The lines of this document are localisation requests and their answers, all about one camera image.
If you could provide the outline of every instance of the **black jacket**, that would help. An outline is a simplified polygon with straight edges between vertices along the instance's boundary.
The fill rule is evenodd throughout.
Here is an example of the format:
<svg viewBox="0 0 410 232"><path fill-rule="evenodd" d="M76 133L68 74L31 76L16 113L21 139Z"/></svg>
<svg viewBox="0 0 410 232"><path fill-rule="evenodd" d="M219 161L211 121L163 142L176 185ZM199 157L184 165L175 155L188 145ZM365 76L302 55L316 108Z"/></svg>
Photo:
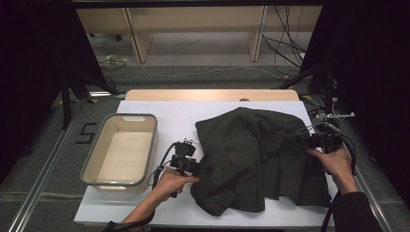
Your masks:
<svg viewBox="0 0 410 232"><path fill-rule="evenodd" d="M195 126L204 157L201 181L190 192L210 215L220 216L227 208L262 212L264 197L329 207L320 161L296 142L297 130L306 127L300 118L239 107Z"/></svg>

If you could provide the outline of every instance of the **black garment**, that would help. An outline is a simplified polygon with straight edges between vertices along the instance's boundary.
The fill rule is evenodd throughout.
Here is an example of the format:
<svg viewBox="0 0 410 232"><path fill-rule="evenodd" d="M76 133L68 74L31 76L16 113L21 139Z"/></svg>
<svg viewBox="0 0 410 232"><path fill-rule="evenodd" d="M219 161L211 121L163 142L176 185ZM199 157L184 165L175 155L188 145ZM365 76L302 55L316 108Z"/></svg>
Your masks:
<svg viewBox="0 0 410 232"><path fill-rule="evenodd" d="M350 192L331 204L336 232L383 232L363 192Z"/></svg>
<svg viewBox="0 0 410 232"><path fill-rule="evenodd" d="M204 157L201 181L190 192L210 215L227 208L262 212L264 197L329 207L320 161L296 142L296 131L306 126L298 117L240 107L195 126Z"/></svg>

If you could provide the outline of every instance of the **white tabletop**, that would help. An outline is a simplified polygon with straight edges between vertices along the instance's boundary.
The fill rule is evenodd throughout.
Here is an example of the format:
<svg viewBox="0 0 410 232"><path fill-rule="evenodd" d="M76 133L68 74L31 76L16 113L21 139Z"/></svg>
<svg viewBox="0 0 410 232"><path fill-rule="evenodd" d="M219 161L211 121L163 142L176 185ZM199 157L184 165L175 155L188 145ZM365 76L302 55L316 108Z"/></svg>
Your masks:
<svg viewBox="0 0 410 232"><path fill-rule="evenodd" d="M122 101L118 113L150 113L158 119L159 141L154 166L158 166L166 149L183 137L198 140L194 123L213 118L237 107L267 109L295 115L307 126L310 119L301 101ZM195 144L194 158L203 156L200 144ZM329 193L334 196L337 187L330 176ZM110 220L121 221L150 191L141 193L100 191L87 187L74 221L84 224L107 224ZM327 208L296 206L286 197L279 201L266 199L266 210L248 213L227 209L222 216L213 217L204 212L190 195L190 185L177 198L170 198L159 205L151 225L169 227L220 228L283 228L320 227Z"/></svg>

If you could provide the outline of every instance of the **camera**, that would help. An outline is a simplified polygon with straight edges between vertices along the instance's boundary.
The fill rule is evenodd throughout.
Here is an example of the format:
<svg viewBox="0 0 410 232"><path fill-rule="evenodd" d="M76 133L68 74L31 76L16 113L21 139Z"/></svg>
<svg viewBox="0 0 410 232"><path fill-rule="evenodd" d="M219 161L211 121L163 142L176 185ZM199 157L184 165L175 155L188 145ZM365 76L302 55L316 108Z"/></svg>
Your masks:
<svg viewBox="0 0 410 232"><path fill-rule="evenodd" d="M175 155L172 156L170 166L174 167L181 175L187 173L192 176L198 176L199 163L192 158L195 147L192 146L192 140L184 138L184 142L178 142L175 146Z"/></svg>

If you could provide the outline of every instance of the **beige tray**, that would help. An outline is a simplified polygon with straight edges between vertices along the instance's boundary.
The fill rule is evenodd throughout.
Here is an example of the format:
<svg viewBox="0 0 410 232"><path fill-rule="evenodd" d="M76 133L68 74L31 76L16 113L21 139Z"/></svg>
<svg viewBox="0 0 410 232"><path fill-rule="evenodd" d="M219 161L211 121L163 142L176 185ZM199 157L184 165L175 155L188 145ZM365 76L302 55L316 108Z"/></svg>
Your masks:
<svg viewBox="0 0 410 232"><path fill-rule="evenodd" d="M157 125L157 118L150 114L108 115L81 171L81 180L104 190L147 189Z"/></svg>

